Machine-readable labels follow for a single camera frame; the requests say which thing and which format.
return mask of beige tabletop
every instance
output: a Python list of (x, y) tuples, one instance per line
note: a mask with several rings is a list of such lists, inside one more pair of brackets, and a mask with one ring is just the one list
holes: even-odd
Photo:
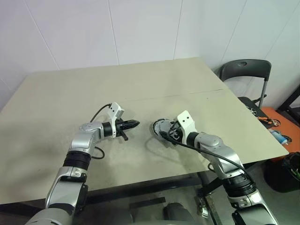
[[(141, 124), (98, 144), (89, 190), (207, 170), (207, 161), (168, 147), (150, 130), (188, 110), (198, 131), (220, 136), (243, 163), (287, 154), (264, 126), (197, 58), (35, 73), (0, 112), (0, 203), (45, 198), (78, 127), (116, 101)], [(106, 121), (103, 112), (98, 118)]]

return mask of orange box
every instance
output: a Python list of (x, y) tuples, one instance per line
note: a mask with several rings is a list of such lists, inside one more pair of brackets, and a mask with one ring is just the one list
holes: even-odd
[[(272, 107), (262, 107), (262, 111), (271, 119), (280, 121), (280, 125), (278, 127), (271, 127), (271, 129), (278, 130), (282, 135), (286, 135), (292, 139), (291, 143), (283, 145), (285, 149), (290, 153), (300, 151), (300, 128), (284, 116), (280, 115)], [(283, 157), (284, 156), (281, 156), (271, 160), (275, 162), (279, 161)]]

